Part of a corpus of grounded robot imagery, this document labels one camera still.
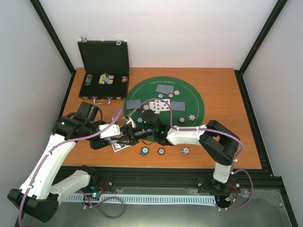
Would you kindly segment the teal chip top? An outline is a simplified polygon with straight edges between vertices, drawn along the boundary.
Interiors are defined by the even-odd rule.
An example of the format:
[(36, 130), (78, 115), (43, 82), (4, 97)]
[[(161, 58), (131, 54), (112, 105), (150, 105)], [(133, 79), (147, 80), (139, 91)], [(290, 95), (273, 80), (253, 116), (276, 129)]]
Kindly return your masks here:
[(164, 94), (158, 94), (158, 98), (164, 99), (164, 98), (165, 98), (165, 95), (164, 95)]

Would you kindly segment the purple chip top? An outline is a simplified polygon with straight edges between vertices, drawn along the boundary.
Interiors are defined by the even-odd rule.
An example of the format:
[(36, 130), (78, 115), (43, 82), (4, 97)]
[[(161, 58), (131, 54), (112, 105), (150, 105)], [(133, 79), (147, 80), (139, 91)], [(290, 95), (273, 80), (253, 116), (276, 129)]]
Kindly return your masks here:
[(174, 96), (179, 96), (180, 95), (180, 91), (179, 90), (174, 90), (173, 95)]

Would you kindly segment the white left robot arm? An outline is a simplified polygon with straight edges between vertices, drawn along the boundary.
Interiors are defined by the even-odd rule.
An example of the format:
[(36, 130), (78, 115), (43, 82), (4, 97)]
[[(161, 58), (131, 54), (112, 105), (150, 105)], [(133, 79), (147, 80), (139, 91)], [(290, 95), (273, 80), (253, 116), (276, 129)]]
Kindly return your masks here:
[(19, 209), (20, 226), (23, 213), (47, 222), (67, 197), (82, 188), (90, 191), (97, 188), (98, 174), (88, 166), (81, 166), (58, 184), (53, 184), (53, 181), (79, 140), (89, 140), (91, 145), (99, 140), (99, 126), (105, 122), (95, 121), (95, 118), (101, 113), (99, 107), (82, 102), (77, 112), (62, 116), (55, 122), (47, 147), (34, 170), (18, 189), (11, 189), (7, 195), (8, 200)]

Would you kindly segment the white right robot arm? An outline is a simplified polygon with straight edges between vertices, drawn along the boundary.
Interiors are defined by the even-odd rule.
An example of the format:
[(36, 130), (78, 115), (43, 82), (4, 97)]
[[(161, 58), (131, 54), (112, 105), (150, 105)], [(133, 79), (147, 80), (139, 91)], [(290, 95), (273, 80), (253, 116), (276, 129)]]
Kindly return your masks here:
[(164, 124), (152, 110), (143, 111), (143, 122), (135, 126), (129, 115), (126, 125), (120, 127), (121, 140), (126, 145), (135, 145), (141, 139), (153, 137), (162, 146), (189, 144), (202, 146), (215, 162), (213, 178), (206, 181), (206, 188), (216, 192), (227, 190), (237, 155), (244, 148), (240, 138), (218, 121), (195, 127), (179, 127)]

